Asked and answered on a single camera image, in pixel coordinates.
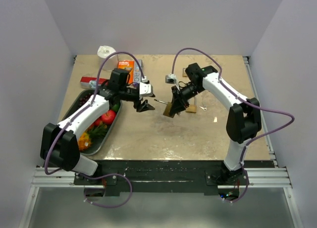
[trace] white paper roll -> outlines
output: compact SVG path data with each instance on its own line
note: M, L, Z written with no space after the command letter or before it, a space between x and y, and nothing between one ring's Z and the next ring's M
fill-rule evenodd
M99 57L100 65L103 63L105 58L110 54L114 53L115 49L110 46L100 46L97 55ZM118 66L118 55L112 56L103 66L103 70L112 71L114 68Z

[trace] yellow flower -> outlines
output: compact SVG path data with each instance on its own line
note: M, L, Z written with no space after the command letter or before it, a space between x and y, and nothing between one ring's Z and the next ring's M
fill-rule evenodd
M88 149L91 146L91 144L92 143L89 135L86 132L84 132L78 140L79 151L84 151Z

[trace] brown object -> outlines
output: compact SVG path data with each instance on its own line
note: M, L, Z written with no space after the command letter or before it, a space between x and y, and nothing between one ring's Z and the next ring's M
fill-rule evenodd
M186 113L196 113L197 112L197 106L190 104L187 108L186 108Z
M170 112L170 108L171 108L171 107L172 107L172 103L168 102L167 105L166 105L166 107L165 107L165 110L164 110L164 112L163 112L163 115L164 115L164 116L170 117L170 118L173 118L173 117L175 116L175 114L172 115L172 116L169 115L169 112Z
M185 72L185 70L186 70L186 68L183 68L183 75L182 75L182 76L183 76L183 77L188 77L187 74L186 74L186 72Z

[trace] black metal frame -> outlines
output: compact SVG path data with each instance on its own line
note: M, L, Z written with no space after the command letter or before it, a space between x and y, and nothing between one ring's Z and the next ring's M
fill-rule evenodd
M133 192L176 192L219 195L217 177L223 161L186 160L100 160L99 174L118 173L132 183ZM245 161L245 168L274 168L271 160ZM240 185L245 185L243 175ZM101 180L75 178L75 185L102 185ZM119 196L128 192L127 182L120 177L106 178L105 196Z

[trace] red tomato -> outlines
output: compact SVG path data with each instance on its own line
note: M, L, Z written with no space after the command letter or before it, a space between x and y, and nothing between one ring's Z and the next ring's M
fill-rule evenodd
M112 110L109 110L107 113L104 113L103 115L101 115L101 120L103 121L103 123L110 125L113 123L115 118L115 112Z
M97 118L97 120L94 122L94 125L97 127L102 123L103 123L102 120L100 118Z
M87 130L91 130L94 127L94 123L92 125L90 125Z

